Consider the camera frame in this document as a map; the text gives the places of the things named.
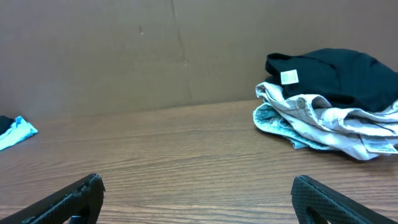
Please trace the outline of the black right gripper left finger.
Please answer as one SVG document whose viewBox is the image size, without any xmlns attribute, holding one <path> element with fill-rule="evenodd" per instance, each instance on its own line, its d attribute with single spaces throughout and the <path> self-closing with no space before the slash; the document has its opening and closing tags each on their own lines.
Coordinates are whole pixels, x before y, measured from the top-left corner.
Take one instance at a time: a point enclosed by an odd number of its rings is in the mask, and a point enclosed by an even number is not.
<svg viewBox="0 0 398 224">
<path fill-rule="evenodd" d="M 62 188 L 1 220 L 4 224 L 96 224 L 104 200 L 105 187 L 98 174 Z"/>
</svg>

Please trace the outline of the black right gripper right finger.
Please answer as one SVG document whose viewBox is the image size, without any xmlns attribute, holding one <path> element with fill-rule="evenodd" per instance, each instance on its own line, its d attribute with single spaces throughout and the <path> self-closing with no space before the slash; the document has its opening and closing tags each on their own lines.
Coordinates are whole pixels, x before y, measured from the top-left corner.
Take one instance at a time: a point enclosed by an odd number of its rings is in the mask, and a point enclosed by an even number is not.
<svg viewBox="0 0 398 224">
<path fill-rule="evenodd" d="M 307 176 L 296 176 L 292 205 L 300 224 L 397 224 Z"/>
</svg>

